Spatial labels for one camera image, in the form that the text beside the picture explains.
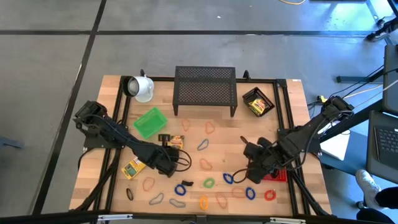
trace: person's foot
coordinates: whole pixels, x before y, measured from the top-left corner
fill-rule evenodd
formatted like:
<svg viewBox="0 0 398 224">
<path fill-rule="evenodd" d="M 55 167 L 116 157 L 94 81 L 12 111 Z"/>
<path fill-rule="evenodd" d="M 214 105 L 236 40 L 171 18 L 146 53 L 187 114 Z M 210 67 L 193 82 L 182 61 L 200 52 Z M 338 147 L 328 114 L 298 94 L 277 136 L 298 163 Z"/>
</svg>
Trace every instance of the person's foot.
<svg viewBox="0 0 398 224">
<path fill-rule="evenodd" d="M 365 170 L 358 170 L 355 173 L 356 182 L 359 187 L 362 189 L 363 194 L 365 196 L 366 205 L 369 208 L 373 208 L 376 210 L 382 210 L 383 207 L 376 201 L 376 194 L 381 191 L 380 187 L 374 182 L 371 175 Z"/>
</svg>

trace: wooden tabletop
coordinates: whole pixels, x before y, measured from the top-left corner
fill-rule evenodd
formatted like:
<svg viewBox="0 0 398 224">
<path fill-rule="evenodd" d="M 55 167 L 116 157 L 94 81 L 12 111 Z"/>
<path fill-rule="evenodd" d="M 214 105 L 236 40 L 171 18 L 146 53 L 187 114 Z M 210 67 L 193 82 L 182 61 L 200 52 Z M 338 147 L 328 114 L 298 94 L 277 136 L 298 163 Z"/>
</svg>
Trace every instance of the wooden tabletop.
<svg viewBox="0 0 398 224">
<path fill-rule="evenodd" d="M 98 95 L 98 102 L 107 107 L 108 114 L 113 113 L 116 94 L 118 92 L 120 76 L 105 75 Z M 309 120 L 307 103 L 304 97 L 303 86 L 300 80 L 287 80 L 291 108 L 295 125 L 305 124 Z M 261 118 L 254 116 L 252 111 L 247 108 L 240 96 L 244 95 L 254 87 L 260 90 L 275 103 L 273 87 L 271 84 L 262 83 L 237 83 L 238 108 L 235 116 L 230 117 L 229 107 L 227 106 L 179 106 L 178 116 L 174 116 L 172 107 L 173 82 L 155 82 L 154 97 L 148 103 L 139 103 L 135 99 L 131 100 L 127 125 L 130 133 L 142 139 L 141 135 L 134 129 L 133 122 L 141 117 L 153 107 L 158 107 L 167 117 L 168 123 L 160 133 L 171 135 L 184 135 L 184 150 L 192 157 L 192 167 L 186 172 L 176 172 L 171 178 L 159 175 L 157 170 L 146 167 L 135 178 L 128 180 L 121 172 L 121 168 L 135 158 L 129 148 L 124 148 L 121 153 L 119 169 L 117 173 L 116 185 L 114 188 L 112 212 L 146 212 L 146 213 L 178 213 L 178 214 L 213 214 L 213 215 L 280 215 L 291 216 L 290 197 L 286 182 L 275 182 L 263 180 L 260 184 L 254 184 L 250 180 L 245 180 L 240 184 L 227 184 L 223 179 L 223 173 L 234 173 L 238 169 L 246 167 L 248 160 L 243 155 L 244 143 L 239 138 L 244 136 L 248 141 L 257 142 L 259 137 L 265 137 L 271 142 L 277 138 L 278 119 L 276 108 L 272 109 Z M 279 91 L 284 121 L 287 128 L 287 117 L 284 107 L 283 93 Z M 119 118 L 122 116 L 124 108 L 124 98 L 122 99 Z M 184 131 L 182 119 L 190 122 L 188 131 Z M 215 130 L 207 134 L 205 126 L 207 122 L 214 124 Z M 208 139 L 209 145 L 202 151 L 197 151 L 198 145 L 202 140 Z M 160 144 L 157 134 L 146 139 L 146 141 Z M 70 208 L 76 208 L 98 181 L 101 170 L 104 149 L 94 149 L 89 152 L 82 160 L 78 172 L 75 189 L 73 191 Z M 200 167 L 200 159 L 206 159 L 211 165 L 212 170 L 203 170 Z M 323 180 L 322 169 L 317 158 L 311 154 L 307 155 L 307 160 L 303 165 L 305 183 L 314 198 L 322 208 L 331 213 L 330 204 Z M 238 174 L 236 179 L 243 178 L 244 173 Z M 155 185 L 148 192 L 143 191 L 142 183 L 146 177 L 155 179 Z M 204 188 L 203 181 L 208 177 L 215 179 L 215 186 L 208 189 Z M 186 187 L 187 194 L 179 196 L 175 194 L 174 188 L 181 184 L 182 180 L 193 181 L 192 187 Z M 233 188 L 246 189 L 252 187 L 256 191 L 256 198 L 248 200 L 236 198 L 244 196 L 232 194 Z M 126 188 L 130 188 L 134 195 L 134 200 L 129 201 L 126 195 Z M 276 199 L 273 201 L 264 200 L 264 193 L 267 190 L 276 191 Z M 101 200 L 101 208 L 104 208 L 108 184 L 105 185 Z M 159 193 L 164 194 L 162 203 L 149 205 L 149 201 Z M 301 213 L 302 203 L 299 189 L 296 186 L 296 196 L 298 208 Z M 208 210 L 200 208 L 199 201 L 202 195 L 209 198 Z M 185 208 L 176 208 L 169 203 L 169 200 L 185 202 Z"/>
</svg>

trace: concrete floor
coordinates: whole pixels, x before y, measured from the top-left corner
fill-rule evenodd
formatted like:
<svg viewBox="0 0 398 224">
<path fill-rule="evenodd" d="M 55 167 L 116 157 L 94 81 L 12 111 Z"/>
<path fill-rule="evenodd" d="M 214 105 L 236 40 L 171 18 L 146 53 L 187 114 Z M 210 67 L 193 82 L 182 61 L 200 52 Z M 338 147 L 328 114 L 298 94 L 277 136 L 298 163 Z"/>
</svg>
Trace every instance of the concrete floor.
<svg viewBox="0 0 398 224">
<path fill-rule="evenodd" d="M 387 2 L 371 2 L 379 16 L 391 15 Z M 1 0 L 0 29 L 90 30 L 99 4 L 99 0 Z M 376 26 L 364 2 L 306 1 L 290 6 L 278 0 L 108 0 L 99 29 L 374 30 Z M 0 35 L 0 136 L 26 144 L 23 149 L 0 150 L 0 216 L 28 212 L 87 40 L 86 35 Z M 96 99 L 103 75 L 137 75 L 142 68 L 149 75 L 172 76 L 176 65 L 233 66 L 240 75 L 247 69 L 252 77 L 299 78 L 307 101 L 312 102 L 317 95 L 329 96 L 348 86 L 335 83 L 336 76 L 367 75 L 380 67 L 384 46 L 383 41 L 368 43 L 354 37 L 97 36 L 76 108 Z M 356 105 L 373 94 L 349 101 Z M 368 128 L 361 124 L 353 131 L 366 134 Z M 70 124 L 45 213 L 68 209 L 83 140 Z M 358 210 L 352 204 L 363 198 L 354 177 L 337 170 L 324 170 L 324 176 L 333 213 L 354 219 Z M 394 185 L 382 179 L 377 183 Z M 383 212 L 398 222 L 397 212 Z"/>
</svg>

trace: green plastic basket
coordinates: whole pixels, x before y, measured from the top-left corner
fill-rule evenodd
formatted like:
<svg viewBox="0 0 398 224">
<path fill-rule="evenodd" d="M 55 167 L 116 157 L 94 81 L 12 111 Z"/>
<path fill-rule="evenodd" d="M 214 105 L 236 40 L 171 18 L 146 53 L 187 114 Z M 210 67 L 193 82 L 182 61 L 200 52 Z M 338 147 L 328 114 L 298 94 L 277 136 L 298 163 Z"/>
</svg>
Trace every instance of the green plastic basket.
<svg viewBox="0 0 398 224">
<path fill-rule="evenodd" d="M 159 109 L 154 107 L 134 122 L 134 127 L 144 139 L 147 139 L 164 128 L 166 124 L 167 118 Z"/>
</svg>

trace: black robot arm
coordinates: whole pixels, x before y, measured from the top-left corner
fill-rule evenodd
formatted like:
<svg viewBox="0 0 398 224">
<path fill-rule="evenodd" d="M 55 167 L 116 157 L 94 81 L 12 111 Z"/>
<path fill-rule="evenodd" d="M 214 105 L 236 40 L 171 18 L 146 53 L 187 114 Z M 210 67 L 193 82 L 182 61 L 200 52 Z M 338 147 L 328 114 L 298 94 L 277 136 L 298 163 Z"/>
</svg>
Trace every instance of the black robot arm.
<svg viewBox="0 0 398 224">
<path fill-rule="evenodd" d="M 107 142 L 130 147 L 141 162 L 167 177 L 171 177 L 177 168 L 177 150 L 138 140 L 124 126 L 115 123 L 98 102 L 87 101 L 73 120 L 86 136 L 101 136 Z"/>
</svg>

